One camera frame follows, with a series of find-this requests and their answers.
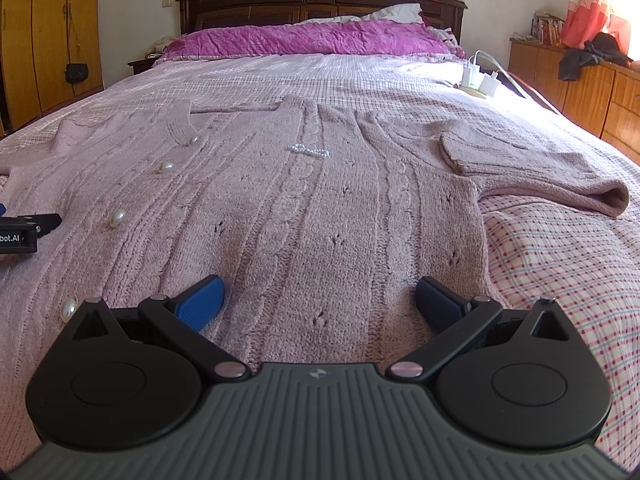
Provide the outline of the dark clothes on dresser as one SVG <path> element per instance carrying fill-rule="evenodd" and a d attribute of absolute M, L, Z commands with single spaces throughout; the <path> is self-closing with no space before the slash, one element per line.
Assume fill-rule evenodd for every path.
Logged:
<path fill-rule="evenodd" d="M 614 36 L 598 32 L 593 40 L 587 40 L 582 49 L 569 48 L 559 62 L 558 79 L 560 81 L 578 81 L 583 67 L 597 66 L 609 62 L 629 67 L 632 59 L 620 50 Z"/>

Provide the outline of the small black hanging pouch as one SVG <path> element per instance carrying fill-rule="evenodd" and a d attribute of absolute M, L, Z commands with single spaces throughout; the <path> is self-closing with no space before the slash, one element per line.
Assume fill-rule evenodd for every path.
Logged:
<path fill-rule="evenodd" d="M 69 84 L 80 84 L 89 77 L 89 66 L 86 63 L 68 63 L 64 70 L 65 80 Z"/>

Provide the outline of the dark wooden nightstand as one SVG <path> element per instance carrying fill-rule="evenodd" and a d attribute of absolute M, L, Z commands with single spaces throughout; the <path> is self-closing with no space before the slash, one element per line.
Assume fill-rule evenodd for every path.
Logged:
<path fill-rule="evenodd" d="M 129 62 L 128 66 L 132 69 L 134 75 L 139 75 L 150 70 L 159 59 L 159 55 L 151 56 L 150 58 L 140 58 L 140 60 Z"/>

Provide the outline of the orange wooden wardrobe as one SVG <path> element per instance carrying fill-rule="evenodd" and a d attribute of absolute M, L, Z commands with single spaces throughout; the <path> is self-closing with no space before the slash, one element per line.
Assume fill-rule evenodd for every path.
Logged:
<path fill-rule="evenodd" d="M 88 79 L 69 84 L 68 63 L 86 63 Z M 102 89 L 98 0 L 1 0 L 6 133 Z"/>

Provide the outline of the wooden dresser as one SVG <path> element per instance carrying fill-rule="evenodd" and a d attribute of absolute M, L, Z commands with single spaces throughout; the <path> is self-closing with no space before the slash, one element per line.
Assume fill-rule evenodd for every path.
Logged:
<path fill-rule="evenodd" d="M 580 70 L 576 81 L 558 78 L 565 51 L 513 39 L 508 71 L 535 89 L 575 125 L 639 160 L 639 73 L 602 62 Z"/>

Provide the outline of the magenta crinkled pillow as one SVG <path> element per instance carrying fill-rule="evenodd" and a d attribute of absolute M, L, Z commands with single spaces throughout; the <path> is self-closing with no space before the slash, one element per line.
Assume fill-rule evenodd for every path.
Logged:
<path fill-rule="evenodd" d="M 376 20 L 202 29 L 173 41 L 162 59 L 212 60 L 296 54 L 464 57 L 460 47 L 447 44 L 433 27 Z"/>

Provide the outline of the books on dresser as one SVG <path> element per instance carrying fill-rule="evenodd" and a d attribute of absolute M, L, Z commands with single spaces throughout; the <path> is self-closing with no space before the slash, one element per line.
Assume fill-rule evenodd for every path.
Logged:
<path fill-rule="evenodd" d="M 546 11 L 536 11 L 532 18 L 530 34 L 541 44 L 557 47 L 565 21 Z"/>

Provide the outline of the white pillow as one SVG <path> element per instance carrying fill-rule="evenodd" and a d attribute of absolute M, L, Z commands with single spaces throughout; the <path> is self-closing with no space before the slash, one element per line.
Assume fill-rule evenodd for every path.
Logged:
<path fill-rule="evenodd" d="M 393 6 L 386 6 L 386 8 L 361 16 L 340 15 L 334 16 L 334 18 L 308 18 L 308 20 L 302 21 L 300 24 L 349 23 L 381 20 L 393 21 L 399 24 L 423 24 L 445 44 L 449 44 L 451 47 L 457 47 L 459 45 L 451 28 L 435 27 L 434 23 L 430 22 L 422 14 L 422 8 L 419 3 L 394 4 Z"/>

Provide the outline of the pink window curtain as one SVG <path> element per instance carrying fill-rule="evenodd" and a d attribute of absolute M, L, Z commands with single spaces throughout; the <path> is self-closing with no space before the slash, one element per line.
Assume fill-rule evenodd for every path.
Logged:
<path fill-rule="evenodd" d="M 570 0 L 560 41 L 582 48 L 598 32 L 612 35 L 620 50 L 639 61 L 639 0 Z"/>

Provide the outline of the dark wooden headboard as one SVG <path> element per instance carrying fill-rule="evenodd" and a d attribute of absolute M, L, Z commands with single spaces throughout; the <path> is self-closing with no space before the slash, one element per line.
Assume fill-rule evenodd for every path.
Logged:
<path fill-rule="evenodd" d="M 461 0 L 177 0 L 180 32 L 214 27 L 294 24 L 310 18 L 364 15 L 401 3 L 417 3 L 426 24 L 461 37 L 466 4 Z"/>

